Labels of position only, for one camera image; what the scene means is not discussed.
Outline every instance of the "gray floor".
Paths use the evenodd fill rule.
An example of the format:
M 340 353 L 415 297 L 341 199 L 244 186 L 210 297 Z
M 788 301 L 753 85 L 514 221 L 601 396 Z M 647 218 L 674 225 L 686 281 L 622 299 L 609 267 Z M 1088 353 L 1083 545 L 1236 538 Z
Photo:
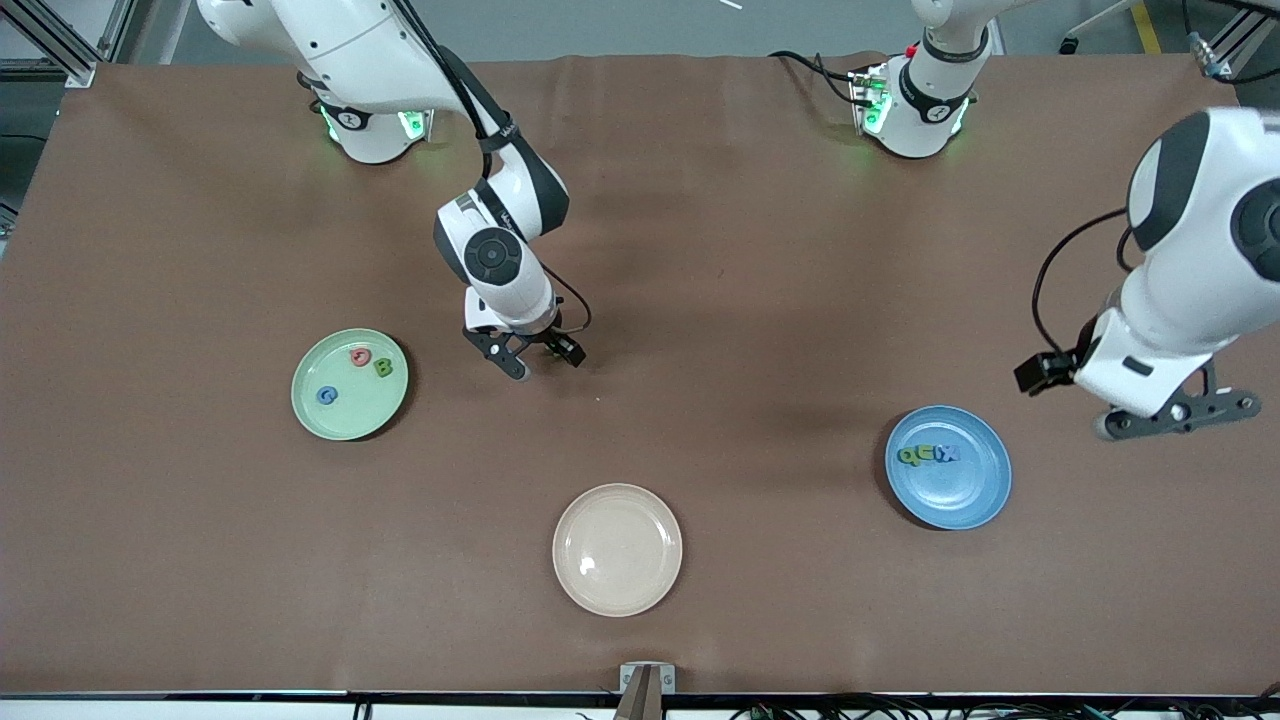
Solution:
M 765 55 L 790 49 L 838 55 L 897 51 L 919 35 L 906 0 L 413 0 L 440 42 L 467 60 L 539 60 L 562 55 Z M 1062 33 L 1110 0 L 1044 0 L 1001 15 L 1009 54 L 1052 54 Z M 1179 0 L 1147 0 L 1165 53 L 1185 51 Z M 1212 35 L 1233 10 L 1190 0 L 1193 23 Z M 138 63 L 278 63 L 215 36 L 191 0 L 155 0 L 143 23 Z M 1280 63 L 1280 33 L 1249 72 Z M 1142 53 L 1124 13 L 1082 38 L 1080 53 Z M 45 136 L 63 96 L 51 83 L 0 82 L 0 133 Z M 1240 90 L 1248 105 L 1280 108 L 1280 79 Z M 0 200 L 20 208 L 40 143 L 0 138 Z

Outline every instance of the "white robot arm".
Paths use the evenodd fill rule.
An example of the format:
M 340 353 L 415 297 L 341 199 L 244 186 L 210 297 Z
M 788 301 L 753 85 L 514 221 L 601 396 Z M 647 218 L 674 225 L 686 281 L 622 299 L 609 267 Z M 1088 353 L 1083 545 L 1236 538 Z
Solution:
M 278 53 L 297 65 L 300 82 L 320 101 L 330 135 L 353 160 L 379 164 L 399 158 L 425 136 L 422 111 L 468 117 L 484 170 L 475 187 L 436 213 L 434 228 L 436 247 L 467 284 L 465 336 L 517 380 L 529 377 L 518 355 L 531 343 L 581 364 L 585 352 L 570 338 L 576 331 L 559 328 L 561 299 L 529 247 L 564 222 L 564 183 L 470 68 L 434 41 L 412 5 L 406 0 L 197 0 L 197 5 L 228 42 Z M 493 155 L 502 168 L 490 177 Z
M 1100 429 L 1117 439 L 1256 415 L 1256 396 L 1216 387 L 1212 357 L 1280 320 L 1280 115 L 1213 108 L 1169 128 L 1129 181 L 1128 219 L 1143 264 L 1074 350 L 1018 368 L 1020 388 L 1074 382 L 1116 409 Z
M 911 0 L 924 37 L 911 56 L 869 68 L 855 91 L 861 131 L 904 158 L 928 158 L 960 131 L 969 91 L 991 56 L 987 23 L 1034 0 Z

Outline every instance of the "yellow stripe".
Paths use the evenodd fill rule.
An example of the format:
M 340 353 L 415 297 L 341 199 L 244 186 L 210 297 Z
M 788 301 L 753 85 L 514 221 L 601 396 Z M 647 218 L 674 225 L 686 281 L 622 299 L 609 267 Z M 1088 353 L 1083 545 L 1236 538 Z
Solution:
M 1142 51 L 1148 55 L 1160 55 L 1160 38 L 1156 37 L 1156 28 L 1151 27 L 1151 14 L 1147 13 L 1147 4 L 1139 1 L 1130 10 L 1133 23 L 1138 26 L 1138 38 L 1142 40 Z

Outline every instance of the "beige plate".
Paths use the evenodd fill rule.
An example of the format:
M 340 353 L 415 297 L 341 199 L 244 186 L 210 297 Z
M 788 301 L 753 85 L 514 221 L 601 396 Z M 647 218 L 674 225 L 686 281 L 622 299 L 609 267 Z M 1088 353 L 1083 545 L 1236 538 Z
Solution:
M 605 618 L 649 610 L 680 574 L 684 541 L 657 495 L 614 483 L 570 503 L 556 527 L 552 562 L 573 602 Z

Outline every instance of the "brown tabletop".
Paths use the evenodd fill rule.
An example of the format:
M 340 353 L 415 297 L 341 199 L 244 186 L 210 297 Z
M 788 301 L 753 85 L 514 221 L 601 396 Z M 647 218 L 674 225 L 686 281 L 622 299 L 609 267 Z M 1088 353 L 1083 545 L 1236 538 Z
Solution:
M 288 68 L 108 65 L 68 94 L 0 263 L 0 689 L 594 689 L 636 659 L 696 692 L 1280 674 L 1280 411 L 1108 445 L 1100 401 L 1011 373 L 1046 251 L 1228 88 L 1179 56 L 997 58 L 955 143 L 906 161 L 777 60 L 477 72 L 571 188 L 535 247 L 596 311 L 586 364 L 526 384 L 461 337 L 430 240 L 477 176 L 462 123 L 371 168 Z M 1053 266 L 1061 337 L 1120 282 L 1120 229 Z M 398 338 L 416 382 L 333 443 L 288 388 L 347 327 Z M 1280 402 L 1277 352 L 1243 338 L 1222 380 Z M 895 419 L 936 402 L 1012 456 L 974 532 L 913 523 L 883 479 Z M 620 480 L 671 505 L 685 565 L 611 620 L 550 538 Z

